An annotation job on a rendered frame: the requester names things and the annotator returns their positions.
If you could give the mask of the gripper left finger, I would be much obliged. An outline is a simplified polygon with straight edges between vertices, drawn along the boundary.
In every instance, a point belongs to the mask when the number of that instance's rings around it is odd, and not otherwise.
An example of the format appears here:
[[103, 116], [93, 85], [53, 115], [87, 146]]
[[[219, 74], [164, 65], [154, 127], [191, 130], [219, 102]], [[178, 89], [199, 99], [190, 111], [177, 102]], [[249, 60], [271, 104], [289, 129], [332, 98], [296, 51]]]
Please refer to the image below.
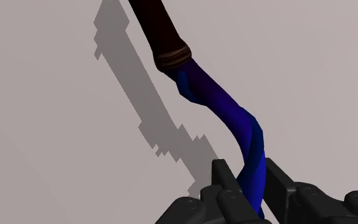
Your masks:
[[272, 224], [252, 208], [225, 160], [213, 160], [211, 173], [199, 199], [179, 197], [155, 224]]

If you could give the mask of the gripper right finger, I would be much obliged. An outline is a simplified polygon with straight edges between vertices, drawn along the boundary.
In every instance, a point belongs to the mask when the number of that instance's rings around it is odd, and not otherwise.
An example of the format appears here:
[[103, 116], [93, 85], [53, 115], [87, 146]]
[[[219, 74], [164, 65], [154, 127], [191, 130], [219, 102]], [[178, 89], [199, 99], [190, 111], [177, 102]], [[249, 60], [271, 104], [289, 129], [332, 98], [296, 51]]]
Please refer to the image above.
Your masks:
[[313, 184], [293, 181], [270, 158], [263, 199], [279, 224], [358, 224], [358, 190], [334, 199]]

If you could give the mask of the blue tool with dark handle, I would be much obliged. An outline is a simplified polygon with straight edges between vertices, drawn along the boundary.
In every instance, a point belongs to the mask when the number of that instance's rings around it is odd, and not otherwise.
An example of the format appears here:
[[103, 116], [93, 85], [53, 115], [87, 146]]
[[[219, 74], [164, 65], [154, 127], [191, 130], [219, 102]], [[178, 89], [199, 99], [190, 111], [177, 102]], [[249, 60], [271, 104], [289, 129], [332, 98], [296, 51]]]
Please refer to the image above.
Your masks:
[[263, 131], [259, 123], [195, 62], [162, 0], [128, 1], [151, 47], [157, 70], [175, 81], [184, 98], [208, 107], [233, 134], [244, 160], [237, 181], [245, 198], [262, 218], [266, 162]]

